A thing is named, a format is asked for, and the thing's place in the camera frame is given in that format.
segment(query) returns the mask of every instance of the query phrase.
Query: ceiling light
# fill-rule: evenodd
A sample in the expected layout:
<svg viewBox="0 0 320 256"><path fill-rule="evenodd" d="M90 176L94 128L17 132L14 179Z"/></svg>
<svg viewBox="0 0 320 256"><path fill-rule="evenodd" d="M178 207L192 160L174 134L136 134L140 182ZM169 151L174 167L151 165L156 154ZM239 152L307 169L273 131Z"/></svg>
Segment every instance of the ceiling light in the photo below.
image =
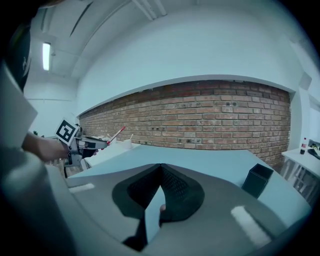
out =
<svg viewBox="0 0 320 256"><path fill-rule="evenodd" d="M43 62L43 69L49 70L50 68L50 46L49 42L44 42L42 46L42 62Z"/></svg>

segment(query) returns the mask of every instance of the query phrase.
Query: white cup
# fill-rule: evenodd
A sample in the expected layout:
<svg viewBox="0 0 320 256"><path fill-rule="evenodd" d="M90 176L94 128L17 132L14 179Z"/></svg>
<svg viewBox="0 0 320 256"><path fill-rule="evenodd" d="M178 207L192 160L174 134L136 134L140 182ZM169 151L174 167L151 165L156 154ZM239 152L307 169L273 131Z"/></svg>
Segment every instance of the white cup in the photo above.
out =
<svg viewBox="0 0 320 256"><path fill-rule="evenodd" d="M130 150L130 149L132 149L131 139L126 139L126 140L124 140L122 144L123 144L123 148L124 148L125 150Z"/></svg>

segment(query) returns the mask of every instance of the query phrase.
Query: brick wall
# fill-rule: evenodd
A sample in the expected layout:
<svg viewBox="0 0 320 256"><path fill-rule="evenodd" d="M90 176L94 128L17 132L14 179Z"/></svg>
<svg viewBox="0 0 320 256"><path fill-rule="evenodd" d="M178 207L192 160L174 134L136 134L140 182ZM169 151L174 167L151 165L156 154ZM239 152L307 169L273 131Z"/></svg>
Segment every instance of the brick wall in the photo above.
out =
<svg viewBox="0 0 320 256"><path fill-rule="evenodd" d="M86 135L198 150L248 149L270 166L288 148L286 91L252 82L208 80L133 93L80 116Z"/></svg>

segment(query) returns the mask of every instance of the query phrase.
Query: ceiling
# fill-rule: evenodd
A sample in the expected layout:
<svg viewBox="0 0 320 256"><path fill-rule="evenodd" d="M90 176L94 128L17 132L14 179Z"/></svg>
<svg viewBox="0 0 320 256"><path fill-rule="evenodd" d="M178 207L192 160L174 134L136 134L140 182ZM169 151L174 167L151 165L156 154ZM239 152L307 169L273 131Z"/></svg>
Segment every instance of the ceiling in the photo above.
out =
<svg viewBox="0 0 320 256"><path fill-rule="evenodd" d="M137 23L152 22L138 5L152 7L160 18L157 0L66 0L57 6L39 9L31 24L33 72L43 72L42 44L51 43L49 73L79 80L99 52L116 36ZM167 13L200 4L197 0L160 0Z"/></svg>

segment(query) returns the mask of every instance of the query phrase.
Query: black container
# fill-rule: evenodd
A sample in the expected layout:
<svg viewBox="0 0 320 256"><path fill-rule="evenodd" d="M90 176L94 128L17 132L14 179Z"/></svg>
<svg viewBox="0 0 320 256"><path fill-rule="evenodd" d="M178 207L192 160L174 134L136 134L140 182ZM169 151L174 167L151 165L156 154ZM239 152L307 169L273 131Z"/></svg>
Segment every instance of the black container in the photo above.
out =
<svg viewBox="0 0 320 256"><path fill-rule="evenodd" d="M274 170L257 163L248 173L242 189L258 198L265 189Z"/></svg>

